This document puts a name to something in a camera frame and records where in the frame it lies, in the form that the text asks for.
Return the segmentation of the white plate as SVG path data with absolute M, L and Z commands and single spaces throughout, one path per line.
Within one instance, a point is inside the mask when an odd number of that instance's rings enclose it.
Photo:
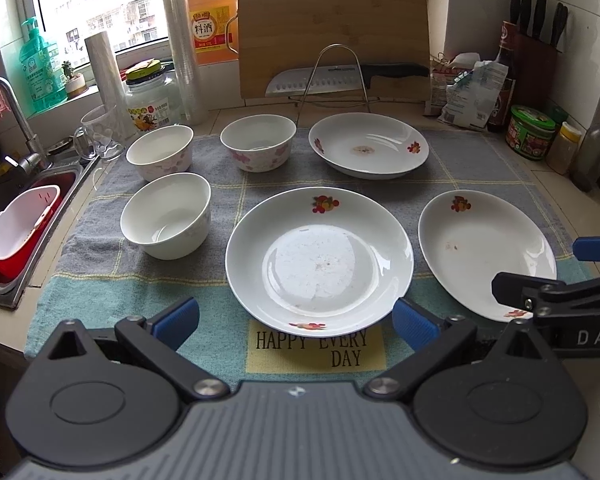
M 385 318 L 410 288 L 413 246 L 398 219 L 345 188 L 294 188 L 234 227 L 225 273 L 242 307 L 288 335 L 354 334 Z
M 321 119 L 308 134 L 310 148 L 332 168 L 363 180 L 392 180 L 421 167 L 429 145 L 414 127 L 373 113 Z
M 444 192 L 418 220 L 420 250 L 442 287 L 471 312 L 495 322 L 531 318 L 505 307 L 491 292 L 500 272 L 556 278 L 553 249 L 535 223 L 514 205 L 471 190 Z

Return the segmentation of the plain white bowl front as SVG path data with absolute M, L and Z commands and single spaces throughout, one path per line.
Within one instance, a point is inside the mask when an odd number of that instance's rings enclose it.
M 159 260 L 197 250 L 211 223 L 211 185 L 199 174 L 178 172 L 143 186 L 124 206 L 120 229 L 131 244 Z

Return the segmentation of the white bowl faint flowers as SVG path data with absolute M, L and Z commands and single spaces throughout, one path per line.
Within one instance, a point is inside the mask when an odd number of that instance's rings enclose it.
M 147 182 L 189 170 L 194 137 L 194 130 L 184 125 L 152 130 L 129 147 L 126 160 Z

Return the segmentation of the white plate back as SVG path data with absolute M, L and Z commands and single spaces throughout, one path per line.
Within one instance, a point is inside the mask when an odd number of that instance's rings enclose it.
M 363 180 L 392 180 L 421 167 L 429 145 L 414 127 L 373 113 L 321 119 L 308 134 L 310 148 L 332 168 Z

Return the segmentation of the grey teal checked towel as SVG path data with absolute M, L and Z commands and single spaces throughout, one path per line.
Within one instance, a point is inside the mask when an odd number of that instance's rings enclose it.
M 140 189 L 124 160 L 112 166 L 62 248 L 30 324 L 24 354 L 33 358 L 56 325 L 77 318 L 88 328 L 110 327 L 130 314 L 154 315 L 193 297 L 200 307 L 196 332 L 181 354 L 230 385 L 254 380 L 366 382 L 406 358 L 410 347 L 384 321 L 352 337 L 309 340 L 272 332 L 238 304 L 224 273 L 230 232 L 260 200 L 300 186 L 328 185 L 364 194 L 386 207 L 409 237 L 434 196 L 471 188 L 507 200 L 544 233 L 559 277 L 580 282 L 591 273 L 571 252 L 572 239 L 524 162 L 492 134 L 429 130 L 424 166 L 401 179 L 352 179 L 326 165 L 309 146 L 306 130 L 292 141 L 290 159 L 265 174 L 246 174 L 216 136 L 195 143 L 194 169 L 212 187 L 211 229 L 196 252 L 173 261 L 146 255 L 120 230 L 122 210 Z

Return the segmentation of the white seasoning bag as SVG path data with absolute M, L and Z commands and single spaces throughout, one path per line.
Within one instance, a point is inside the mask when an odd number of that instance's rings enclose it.
M 446 104 L 440 122 L 455 127 L 482 130 L 488 122 L 507 74 L 495 61 L 479 61 L 446 89 Z

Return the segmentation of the knife block with knives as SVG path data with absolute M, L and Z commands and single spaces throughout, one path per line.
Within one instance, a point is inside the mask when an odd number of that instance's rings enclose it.
M 546 0 L 510 0 L 510 21 L 517 26 L 514 67 L 517 76 L 513 103 L 542 110 L 553 89 L 558 41 L 568 20 L 568 8 L 557 3 L 550 25 L 550 40 L 541 39 L 546 18 Z

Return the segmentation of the clear glass mug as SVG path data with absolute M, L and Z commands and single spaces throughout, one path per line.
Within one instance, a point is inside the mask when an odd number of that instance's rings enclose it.
M 114 105 L 107 110 L 101 105 L 81 118 L 81 125 L 73 133 L 74 147 L 86 160 L 96 157 L 114 160 L 124 152 L 121 133 L 117 107 Z

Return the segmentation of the steel sink faucet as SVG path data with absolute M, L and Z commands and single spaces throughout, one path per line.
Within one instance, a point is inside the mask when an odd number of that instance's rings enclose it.
M 21 106 L 16 98 L 12 85 L 6 78 L 0 77 L 0 91 L 4 96 L 10 111 L 15 116 L 15 120 L 24 136 L 30 155 L 27 157 L 28 164 L 38 170 L 46 170 L 52 166 L 52 161 L 48 158 L 45 148 L 38 136 L 31 129 L 26 116 L 23 115 Z

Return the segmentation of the red white snack bag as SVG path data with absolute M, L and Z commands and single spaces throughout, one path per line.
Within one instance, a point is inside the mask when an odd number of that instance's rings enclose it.
M 430 56 L 430 97 L 425 102 L 424 115 L 439 116 L 446 104 L 446 89 L 454 80 L 469 72 L 481 60 L 478 52 L 464 52 L 447 58 L 443 52 Z

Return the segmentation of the glass jar green lid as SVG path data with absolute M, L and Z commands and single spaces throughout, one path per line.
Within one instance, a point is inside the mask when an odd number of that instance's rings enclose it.
M 181 121 L 182 100 L 176 81 L 156 58 L 125 71 L 125 109 L 140 134 Z

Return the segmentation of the short stack plastic cups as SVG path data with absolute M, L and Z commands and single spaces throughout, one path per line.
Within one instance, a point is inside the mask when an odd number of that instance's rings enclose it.
M 85 47 L 102 104 L 107 112 L 116 112 L 120 128 L 116 140 L 128 148 L 136 140 L 137 131 L 126 110 L 125 86 L 107 33 L 87 37 Z

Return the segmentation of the green dish soap bottle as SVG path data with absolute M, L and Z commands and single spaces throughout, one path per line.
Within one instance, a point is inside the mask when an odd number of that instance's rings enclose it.
M 61 66 L 58 43 L 45 39 L 35 16 L 21 26 L 28 40 L 21 47 L 19 62 L 35 113 L 42 113 L 67 99 L 66 77 Z

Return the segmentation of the tall stack plastic cups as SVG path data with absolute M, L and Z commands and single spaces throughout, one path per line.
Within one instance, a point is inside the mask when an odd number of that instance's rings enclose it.
M 162 0 L 162 2 L 184 114 L 190 126 L 200 125 L 207 120 L 209 111 L 204 102 L 200 83 L 194 40 L 189 24 L 188 1 Z

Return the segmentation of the bamboo cutting board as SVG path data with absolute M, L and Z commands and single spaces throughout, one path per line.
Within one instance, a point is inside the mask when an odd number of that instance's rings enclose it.
M 284 70 L 430 63 L 427 0 L 238 0 L 240 94 Z

